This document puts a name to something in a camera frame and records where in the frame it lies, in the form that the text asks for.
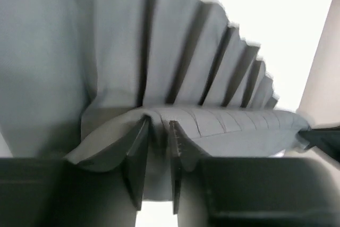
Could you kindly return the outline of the grey pleated skirt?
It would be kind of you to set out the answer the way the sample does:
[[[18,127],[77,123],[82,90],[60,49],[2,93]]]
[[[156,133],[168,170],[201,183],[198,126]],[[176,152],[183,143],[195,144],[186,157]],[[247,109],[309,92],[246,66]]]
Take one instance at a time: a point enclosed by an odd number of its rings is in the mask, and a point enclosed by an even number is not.
[[[268,157],[309,127],[208,0],[1,0],[1,140],[79,163],[150,118],[143,197],[172,198],[172,121],[212,156]]]

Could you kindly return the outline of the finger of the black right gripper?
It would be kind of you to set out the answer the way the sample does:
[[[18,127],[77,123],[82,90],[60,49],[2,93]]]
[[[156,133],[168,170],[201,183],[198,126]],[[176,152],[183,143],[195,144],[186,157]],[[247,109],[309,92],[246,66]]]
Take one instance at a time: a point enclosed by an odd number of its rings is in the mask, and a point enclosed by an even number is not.
[[[299,136],[307,141],[307,149],[317,147],[339,162],[339,127],[300,130]]]

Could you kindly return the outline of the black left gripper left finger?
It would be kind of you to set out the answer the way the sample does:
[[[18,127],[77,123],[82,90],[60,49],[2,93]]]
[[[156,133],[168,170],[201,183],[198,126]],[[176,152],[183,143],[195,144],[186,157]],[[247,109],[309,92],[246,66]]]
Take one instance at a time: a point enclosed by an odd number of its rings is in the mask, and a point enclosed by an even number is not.
[[[88,159],[79,162],[82,169],[108,173],[120,169],[133,205],[141,209],[148,156],[149,118],[143,117],[126,135]]]

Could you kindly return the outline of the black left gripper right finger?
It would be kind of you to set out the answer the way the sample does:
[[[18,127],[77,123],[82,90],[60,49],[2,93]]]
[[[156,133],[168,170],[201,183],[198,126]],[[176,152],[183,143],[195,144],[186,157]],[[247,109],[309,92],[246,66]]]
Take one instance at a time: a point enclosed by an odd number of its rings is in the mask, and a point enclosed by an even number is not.
[[[192,174],[196,178],[193,186],[199,188],[203,198],[202,204],[208,214],[211,214],[211,189],[205,169],[206,161],[211,159],[210,155],[188,137],[177,121],[169,123],[168,144],[170,145],[173,213],[179,212],[184,179]]]

